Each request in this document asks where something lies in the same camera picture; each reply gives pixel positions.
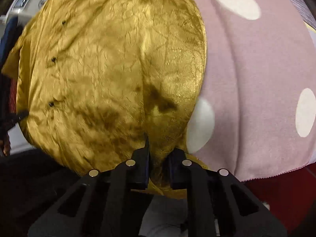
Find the mustard yellow satin jacket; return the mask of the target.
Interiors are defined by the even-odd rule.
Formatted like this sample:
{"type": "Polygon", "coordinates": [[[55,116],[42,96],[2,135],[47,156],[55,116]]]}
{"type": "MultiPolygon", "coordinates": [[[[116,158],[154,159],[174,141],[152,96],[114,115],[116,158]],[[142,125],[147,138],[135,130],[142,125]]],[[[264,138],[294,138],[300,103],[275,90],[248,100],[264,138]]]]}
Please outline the mustard yellow satin jacket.
{"type": "Polygon", "coordinates": [[[150,143],[147,192],[185,198],[162,162],[185,148],[206,68],[194,0],[47,0],[2,73],[17,81],[25,138],[76,174],[107,171],[150,143]]]}

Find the red cloth item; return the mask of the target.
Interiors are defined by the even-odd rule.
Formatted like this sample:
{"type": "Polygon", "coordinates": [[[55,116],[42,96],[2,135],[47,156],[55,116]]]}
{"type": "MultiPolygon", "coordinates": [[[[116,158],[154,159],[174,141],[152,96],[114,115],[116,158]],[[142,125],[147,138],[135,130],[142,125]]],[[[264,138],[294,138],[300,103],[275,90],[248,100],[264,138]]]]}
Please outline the red cloth item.
{"type": "Polygon", "coordinates": [[[280,220],[289,234],[315,236],[315,163],[244,185],[280,220]]]}

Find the pink polka dot blanket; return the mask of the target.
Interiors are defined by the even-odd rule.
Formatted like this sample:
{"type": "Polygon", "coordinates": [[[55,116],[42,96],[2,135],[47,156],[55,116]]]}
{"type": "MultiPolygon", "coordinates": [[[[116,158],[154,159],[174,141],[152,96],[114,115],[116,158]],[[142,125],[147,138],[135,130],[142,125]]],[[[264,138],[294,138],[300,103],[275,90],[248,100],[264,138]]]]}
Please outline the pink polka dot blanket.
{"type": "Polygon", "coordinates": [[[186,146],[240,181],[315,162],[315,47],[290,0],[194,0],[204,82],[186,146]]]}

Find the white storage box with logo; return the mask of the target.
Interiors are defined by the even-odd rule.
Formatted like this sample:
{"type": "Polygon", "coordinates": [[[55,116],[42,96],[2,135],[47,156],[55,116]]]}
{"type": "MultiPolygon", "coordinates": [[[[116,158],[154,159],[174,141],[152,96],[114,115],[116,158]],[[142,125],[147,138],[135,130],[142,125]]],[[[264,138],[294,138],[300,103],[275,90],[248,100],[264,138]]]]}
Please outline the white storage box with logo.
{"type": "Polygon", "coordinates": [[[25,26],[47,0],[13,0],[7,13],[1,15],[1,24],[7,25],[11,18],[17,17],[18,23],[25,26]]]}

